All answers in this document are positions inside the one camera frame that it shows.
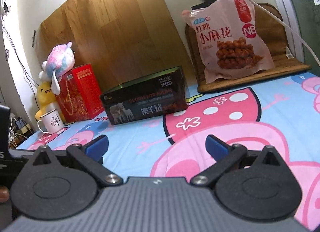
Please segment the person's hand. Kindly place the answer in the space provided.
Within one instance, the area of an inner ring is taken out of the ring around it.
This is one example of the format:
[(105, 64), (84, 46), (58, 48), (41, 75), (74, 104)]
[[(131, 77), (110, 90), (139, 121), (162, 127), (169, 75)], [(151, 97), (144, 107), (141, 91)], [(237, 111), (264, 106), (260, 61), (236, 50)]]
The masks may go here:
[(9, 189), (5, 186), (0, 187), (0, 203), (5, 203), (10, 198)]

